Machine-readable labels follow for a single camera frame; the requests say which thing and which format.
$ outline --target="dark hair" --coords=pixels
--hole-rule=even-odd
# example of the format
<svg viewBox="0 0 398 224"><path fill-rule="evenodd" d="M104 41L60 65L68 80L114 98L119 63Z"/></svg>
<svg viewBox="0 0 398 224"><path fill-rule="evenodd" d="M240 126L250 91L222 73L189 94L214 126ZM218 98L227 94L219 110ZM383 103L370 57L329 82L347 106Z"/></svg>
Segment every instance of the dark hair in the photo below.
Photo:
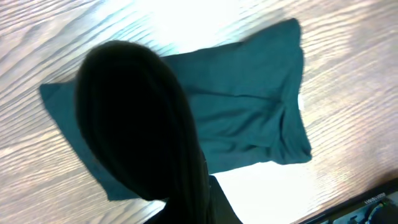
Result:
<svg viewBox="0 0 398 224"><path fill-rule="evenodd" d="M76 118L93 154L143 199L168 199L151 221L213 223L205 158L169 67L146 47L111 41L90 51L76 80Z"/></svg>

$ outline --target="wood floor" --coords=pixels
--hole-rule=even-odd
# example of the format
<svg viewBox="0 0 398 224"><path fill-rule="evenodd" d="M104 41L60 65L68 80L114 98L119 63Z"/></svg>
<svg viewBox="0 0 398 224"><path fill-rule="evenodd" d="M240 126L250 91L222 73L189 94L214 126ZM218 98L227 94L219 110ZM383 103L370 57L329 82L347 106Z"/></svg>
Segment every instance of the wood floor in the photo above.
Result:
<svg viewBox="0 0 398 224"><path fill-rule="evenodd" d="M306 164L217 177L243 223L294 223L398 177L397 0L0 0L0 223L142 223L161 202L109 202L44 110L106 40L161 55L303 27Z"/></svg>

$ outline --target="black device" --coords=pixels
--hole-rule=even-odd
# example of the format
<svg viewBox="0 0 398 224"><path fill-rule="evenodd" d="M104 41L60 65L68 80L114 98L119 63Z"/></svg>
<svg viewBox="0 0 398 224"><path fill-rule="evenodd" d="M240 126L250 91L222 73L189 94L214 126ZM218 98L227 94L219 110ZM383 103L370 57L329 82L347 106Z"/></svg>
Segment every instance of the black device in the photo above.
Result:
<svg viewBox="0 0 398 224"><path fill-rule="evenodd" d="M398 178L300 224L398 224Z"/></svg>

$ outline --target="wood grain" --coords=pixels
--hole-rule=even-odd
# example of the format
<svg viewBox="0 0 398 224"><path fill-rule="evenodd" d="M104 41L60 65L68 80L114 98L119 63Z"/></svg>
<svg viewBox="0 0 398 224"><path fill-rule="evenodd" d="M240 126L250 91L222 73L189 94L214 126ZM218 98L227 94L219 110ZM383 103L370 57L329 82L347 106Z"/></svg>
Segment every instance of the wood grain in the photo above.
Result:
<svg viewBox="0 0 398 224"><path fill-rule="evenodd" d="M0 2L0 223L142 223L161 202L108 202L44 110L41 83L73 78L111 39L170 55L303 27L306 164L218 174L244 223L294 223L398 177L396 0Z"/></svg>

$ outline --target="teal cloth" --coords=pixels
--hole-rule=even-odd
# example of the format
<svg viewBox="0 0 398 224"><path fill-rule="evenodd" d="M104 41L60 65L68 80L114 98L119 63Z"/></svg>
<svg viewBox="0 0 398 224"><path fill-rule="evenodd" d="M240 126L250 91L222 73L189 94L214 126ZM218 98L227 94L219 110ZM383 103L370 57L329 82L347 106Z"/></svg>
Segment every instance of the teal cloth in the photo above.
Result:
<svg viewBox="0 0 398 224"><path fill-rule="evenodd" d="M298 21L291 19L242 42L162 58L188 98L209 173L312 158L297 103L300 36ZM80 136L74 88L74 81L41 85L45 108L110 200L136 197L95 162ZM134 98L126 103L134 110Z"/></svg>

